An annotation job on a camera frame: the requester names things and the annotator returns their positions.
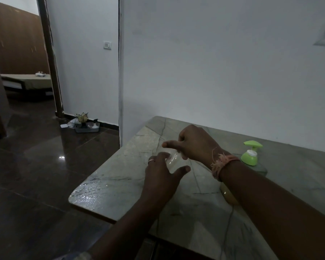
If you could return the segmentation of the person's left hand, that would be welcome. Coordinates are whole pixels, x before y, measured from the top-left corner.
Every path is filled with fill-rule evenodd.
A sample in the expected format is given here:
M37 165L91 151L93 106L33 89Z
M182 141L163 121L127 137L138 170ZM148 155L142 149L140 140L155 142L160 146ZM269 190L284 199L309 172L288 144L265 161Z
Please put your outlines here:
M145 169L143 189L139 198L140 204L151 214L158 215L175 194L180 181L174 180L169 172L165 158L169 153L160 152L149 158Z

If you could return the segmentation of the person's right hand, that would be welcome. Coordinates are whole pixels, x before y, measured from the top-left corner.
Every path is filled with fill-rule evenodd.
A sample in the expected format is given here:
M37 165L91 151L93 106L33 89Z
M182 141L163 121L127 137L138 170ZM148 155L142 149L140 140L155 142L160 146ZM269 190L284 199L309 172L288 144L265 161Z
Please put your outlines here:
M222 149L219 144L201 127L188 125L178 136L178 141L184 142L183 159L191 159L202 163L210 170L212 163L212 149L217 148L220 153L230 154Z

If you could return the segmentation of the small clear plastic bottle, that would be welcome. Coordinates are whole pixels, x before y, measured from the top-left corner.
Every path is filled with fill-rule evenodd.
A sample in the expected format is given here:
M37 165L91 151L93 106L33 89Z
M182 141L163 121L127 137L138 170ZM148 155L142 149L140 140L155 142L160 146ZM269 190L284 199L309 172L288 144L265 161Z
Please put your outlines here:
M180 150L169 150L169 156L165 158L166 166L169 172L173 175L181 167L187 167L189 169L187 172L191 171L190 163L183 159L183 152Z

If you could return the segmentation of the person's left forearm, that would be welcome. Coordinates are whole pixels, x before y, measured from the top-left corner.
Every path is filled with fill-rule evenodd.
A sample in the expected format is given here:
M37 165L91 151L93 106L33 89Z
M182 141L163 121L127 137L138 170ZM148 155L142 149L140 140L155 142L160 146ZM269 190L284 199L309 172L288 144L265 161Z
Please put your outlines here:
M140 198L87 252L93 260L133 260L161 211Z

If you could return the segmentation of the person's right forearm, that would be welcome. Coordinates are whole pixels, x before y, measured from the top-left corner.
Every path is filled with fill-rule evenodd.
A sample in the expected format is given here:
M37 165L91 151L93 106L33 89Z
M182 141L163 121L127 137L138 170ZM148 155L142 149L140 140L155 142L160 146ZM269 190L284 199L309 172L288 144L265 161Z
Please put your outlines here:
M280 260L325 260L325 215L240 161L213 164Z

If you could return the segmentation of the orange thread wristband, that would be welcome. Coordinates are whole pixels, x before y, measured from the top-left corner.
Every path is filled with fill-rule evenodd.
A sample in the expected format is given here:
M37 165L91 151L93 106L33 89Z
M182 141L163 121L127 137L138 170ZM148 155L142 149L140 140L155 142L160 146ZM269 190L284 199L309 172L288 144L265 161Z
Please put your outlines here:
M224 152L220 153L217 148L212 149L212 163L210 165L210 171L212 177L219 182L222 182L221 172L231 162L240 161L240 159L233 155L226 155Z

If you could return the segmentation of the green pump soap bottle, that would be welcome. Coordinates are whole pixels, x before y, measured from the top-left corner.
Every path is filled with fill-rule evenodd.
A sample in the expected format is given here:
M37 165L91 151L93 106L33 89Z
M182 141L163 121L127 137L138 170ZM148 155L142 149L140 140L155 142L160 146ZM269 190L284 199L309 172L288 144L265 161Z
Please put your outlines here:
M259 162L258 150L263 147L263 145L255 140L245 141L244 145L250 147L246 152L242 155L234 154L238 159L241 160L243 164L252 170L256 171L258 174L266 177L268 170ZM232 195L228 187L224 184L220 184L220 191L225 201L229 205L239 205L238 201Z

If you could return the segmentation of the lotus-shaped candle holder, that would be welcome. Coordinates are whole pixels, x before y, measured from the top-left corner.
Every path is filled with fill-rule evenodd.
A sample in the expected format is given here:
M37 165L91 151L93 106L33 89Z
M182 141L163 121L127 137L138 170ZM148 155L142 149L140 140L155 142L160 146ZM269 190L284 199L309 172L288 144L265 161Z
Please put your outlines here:
M89 118L88 118L88 113L82 113L82 114L76 114L76 119L75 119L75 125L78 124L85 124L88 122Z

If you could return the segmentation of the low bed with olive cover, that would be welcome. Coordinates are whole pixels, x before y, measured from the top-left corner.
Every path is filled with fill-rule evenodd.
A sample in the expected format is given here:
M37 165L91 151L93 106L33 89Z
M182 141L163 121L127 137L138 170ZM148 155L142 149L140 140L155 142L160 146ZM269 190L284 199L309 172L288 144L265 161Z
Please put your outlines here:
M36 77L35 74L1 74L4 89L19 93L25 100L42 101L54 97L52 80L46 77Z

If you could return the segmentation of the dark wooden door frame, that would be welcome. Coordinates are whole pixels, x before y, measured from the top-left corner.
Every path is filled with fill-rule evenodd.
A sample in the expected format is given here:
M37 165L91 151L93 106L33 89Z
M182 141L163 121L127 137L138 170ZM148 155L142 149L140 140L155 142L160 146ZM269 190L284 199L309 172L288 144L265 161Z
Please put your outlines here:
M56 106L56 117L64 118L64 109L62 104L60 83L58 77L58 71L56 66L56 57L53 50L53 37L51 32L50 20L48 16L47 0L36 0L39 16L41 19L45 48L47 53L49 72L52 80L52 90L54 94L55 106Z

